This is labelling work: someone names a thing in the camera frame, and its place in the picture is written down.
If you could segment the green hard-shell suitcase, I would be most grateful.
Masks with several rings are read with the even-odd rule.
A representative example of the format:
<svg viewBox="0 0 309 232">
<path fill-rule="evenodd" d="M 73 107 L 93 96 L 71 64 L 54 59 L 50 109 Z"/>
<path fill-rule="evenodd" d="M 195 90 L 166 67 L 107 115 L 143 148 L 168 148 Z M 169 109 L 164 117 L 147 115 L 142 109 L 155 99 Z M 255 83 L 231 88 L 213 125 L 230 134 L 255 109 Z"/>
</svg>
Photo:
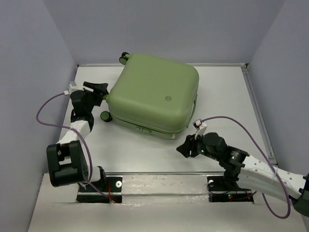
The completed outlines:
<svg viewBox="0 0 309 232">
<path fill-rule="evenodd" d="M 197 105 L 198 71 L 156 56 L 123 52 L 124 68 L 104 98 L 104 122 L 172 140 L 188 128 Z"/>
</svg>

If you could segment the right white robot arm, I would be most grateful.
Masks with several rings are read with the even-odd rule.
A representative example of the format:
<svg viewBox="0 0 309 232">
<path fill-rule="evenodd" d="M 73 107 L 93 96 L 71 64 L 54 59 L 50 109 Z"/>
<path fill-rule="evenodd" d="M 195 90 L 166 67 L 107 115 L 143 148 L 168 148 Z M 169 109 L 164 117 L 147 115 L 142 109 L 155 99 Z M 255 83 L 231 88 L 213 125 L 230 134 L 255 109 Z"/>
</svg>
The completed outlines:
<svg viewBox="0 0 309 232">
<path fill-rule="evenodd" d="M 294 174 L 258 160 L 239 148 L 226 144 L 224 138 L 210 132 L 203 136 L 188 135 L 176 148 L 184 157 L 198 155 L 215 160 L 224 168 L 222 184 L 226 189 L 235 187 L 290 201 L 295 211 L 309 215 L 309 177 Z"/>
</svg>

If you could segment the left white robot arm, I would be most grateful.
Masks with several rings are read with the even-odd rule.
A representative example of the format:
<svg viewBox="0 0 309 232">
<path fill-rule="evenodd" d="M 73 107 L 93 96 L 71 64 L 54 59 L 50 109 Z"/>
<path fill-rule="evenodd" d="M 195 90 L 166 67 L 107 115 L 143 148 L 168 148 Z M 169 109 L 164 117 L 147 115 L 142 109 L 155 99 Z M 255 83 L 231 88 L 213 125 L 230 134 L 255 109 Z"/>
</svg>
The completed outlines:
<svg viewBox="0 0 309 232">
<path fill-rule="evenodd" d="M 86 183 L 97 191 L 106 188 L 107 179 L 100 174 L 93 174 L 93 165 L 85 137 L 92 131 L 94 117 L 92 110 L 100 106 L 109 94 L 107 83 L 83 83 L 84 88 L 78 88 L 75 82 L 70 82 L 69 95 L 73 109 L 70 115 L 70 125 L 66 134 L 46 149 L 48 171 L 52 186 L 60 187 L 70 184 Z"/>
</svg>

